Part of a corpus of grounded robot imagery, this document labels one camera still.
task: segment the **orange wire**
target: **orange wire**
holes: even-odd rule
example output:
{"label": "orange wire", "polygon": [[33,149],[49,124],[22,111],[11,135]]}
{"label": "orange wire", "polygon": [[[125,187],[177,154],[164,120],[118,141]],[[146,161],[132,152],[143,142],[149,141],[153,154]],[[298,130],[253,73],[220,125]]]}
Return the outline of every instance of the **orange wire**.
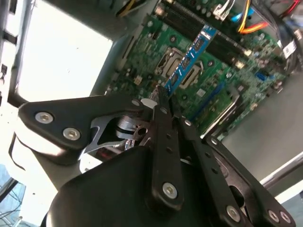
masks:
{"label": "orange wire", "polygon": [[[301,0],[294,0],[294,2],[292,3],[292,5],[290,7],[288,7],[288,9],[285,10],[280,15],[280,17],[283,18],[283,17],[286,17],[287,15],[289,15],[300,2],[301,2]],[[263,29],[266,26],[268,26],[268,23],[264,21],[264,22],[261,22],[261,23],[255,24],[255,25],[251,25],[251,26],[249,26],[247,28],[243,27],[242,30],[239,29],[239,32],[241,34],[248,34],[248,33],[252,33],[252,32],[258,31],[260,29]]]}
{"label": "orange wire", "polygon": [[248,34],[248,33],[252,33],[252,32],[255,32],[255,31],[258,31],[260,29],[263,29],[265,28],[266,26],[268,26],[268,23],[267,22],[260,22],[258,24],[255,24],[255,25],[251,25],[245,29],[243,29],[241,31],[242,34]]}

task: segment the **blue ram module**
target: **blue ram module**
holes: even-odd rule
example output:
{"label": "blue ram module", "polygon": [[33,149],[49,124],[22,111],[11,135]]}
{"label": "blue ram module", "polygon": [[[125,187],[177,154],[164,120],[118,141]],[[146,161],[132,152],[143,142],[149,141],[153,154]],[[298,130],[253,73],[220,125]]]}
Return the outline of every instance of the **blue ram module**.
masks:
{"label": "blue ram module", "polygon": [[169,97],[171,97],[175,90],[179,87],[180,83],[184,80],[188,72],[194,66],[200,54],[205,51],[216,33],[217,30],[215,28],[204,25],[193,44],[190,46],[185,56],[182,58],[180,64],[177,66],[176,70],[169,77],[164,86],[168,91]]}

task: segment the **metal rod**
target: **metal rod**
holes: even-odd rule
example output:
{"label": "metal rod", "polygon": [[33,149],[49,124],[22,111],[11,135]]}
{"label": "metal rod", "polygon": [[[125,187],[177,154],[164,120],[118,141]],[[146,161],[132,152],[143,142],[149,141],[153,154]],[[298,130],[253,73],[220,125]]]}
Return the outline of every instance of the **metal rod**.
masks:
{"label": "metal rod", "polygon": [[19,224],[21,223],[21,221],[22,221],[22,216],[20,216],[19,218],[18,218],[18,220],[14,223],[14,225],[12,226],[12,227],[17,227],[17,226],[19,226]]}
{"label": "metal rod", "polygon": [[10,178],[6,183],[0,188],[0,203],[6,198],[6,196],[13,190],[13,188],[18,184],[13,178]]}

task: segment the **circuit chip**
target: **circuit chip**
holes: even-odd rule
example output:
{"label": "circuit chip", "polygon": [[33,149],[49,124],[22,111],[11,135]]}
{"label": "circuit chip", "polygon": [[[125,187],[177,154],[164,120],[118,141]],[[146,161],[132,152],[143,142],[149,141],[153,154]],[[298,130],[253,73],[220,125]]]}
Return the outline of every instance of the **circuit chip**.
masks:
{"label": "circuit chip", "polygon": [[204,43],[203,39],[197,39],[197,41],[194,44],[194,50],[199,51],[200,48],[202,47],[203,43]]}
{"label": "circuit chip", "polygon": [[177,73],[174,73],[172,76],[171,76],[171,85],[174,86],[174,84],[177,82],[179,78],[179,75]]}
{"label": "circuit chip", "polygon": [[249,88],[249,86],[241,82],[236,88],[240,94],[243,94]]}
{"label": "circuit chip", "polygon": [[186,67],[189,65],[190,63],[190,57],[184,57],[184,59],[181,62],[182,68],[185,70]]}

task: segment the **white light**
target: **white light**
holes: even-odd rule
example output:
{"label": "white light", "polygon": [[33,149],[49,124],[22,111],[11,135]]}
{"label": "white light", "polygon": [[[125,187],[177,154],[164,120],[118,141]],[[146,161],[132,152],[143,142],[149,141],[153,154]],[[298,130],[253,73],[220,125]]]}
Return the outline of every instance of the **white light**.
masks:
{"label": "white light", "polygon": [[18,93],[27,101],[89,96],[112,41],[37,2],[28,31]]}

